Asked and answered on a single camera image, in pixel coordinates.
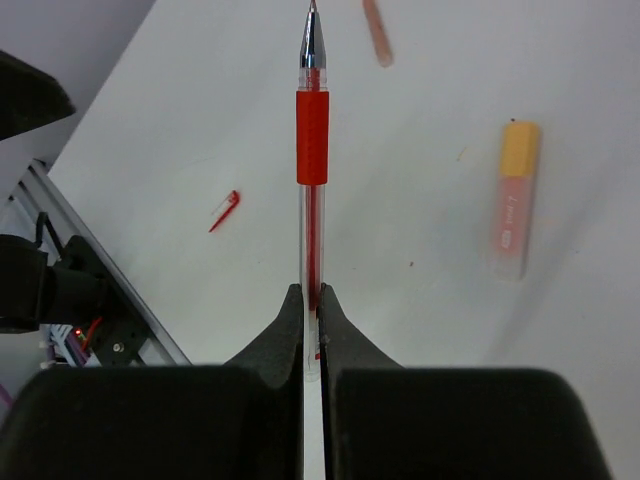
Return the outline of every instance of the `yellow highlighter cap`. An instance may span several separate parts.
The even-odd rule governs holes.
[[[504,127],[500,173],[506,177],[533,175],[538,160],[540,127],[533,122],[511,122]]]

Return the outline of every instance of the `white table surface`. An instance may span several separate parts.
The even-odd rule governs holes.
[[[617,478],[636,479],[640,3],[379,1],[386,70],[360,2],[319,2],[332,95],[325,280],[402,364],[564,375]],[[194,363],[233,356],[297,281],[305,2],[158,0],[51,172]],[[482,259],[510,118],[544,134],[516,285]],[[232,189],[240,206],[208,233]],[[307,389],[317,439],[319,390]],[[320,478],[311,444],[307,477]]]

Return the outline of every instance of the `highlighter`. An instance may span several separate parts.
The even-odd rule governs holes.
[[[520,280],[525,272],[539,149],[535,123],[512,121],[504,127],[489,257],[504,280]]]

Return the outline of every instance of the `pen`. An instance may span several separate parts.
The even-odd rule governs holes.
[[[305,378],[320,377],[317,308],[322,286],[324,185],[328,177],[329,92],[320,15],[311,0],[300,49],[296,93],[297,181],[300,185],[300,283],[305,306]]]
[[[527,260],[540,127],[512,121],[504,128],[491,266],[498,277],[517,281]]]

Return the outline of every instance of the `black bracket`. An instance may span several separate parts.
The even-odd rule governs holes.
[[[89,243],[83,237],[71,237],[61,260],[53,266],[56,267],[88,273],[106,285],[104,300],[96,312],[96,317],[102,316],[104,320],[89,343],[100,363],[116,366],[136,360],[149,338],[150,328]]]
[[[611,479],[559,376],[402,368],[331,287],[319,308],[327,479]],[[293,285],[276,320],[221,366],[40,374],[0,431],[0,477],[301,479],[303,309]]]

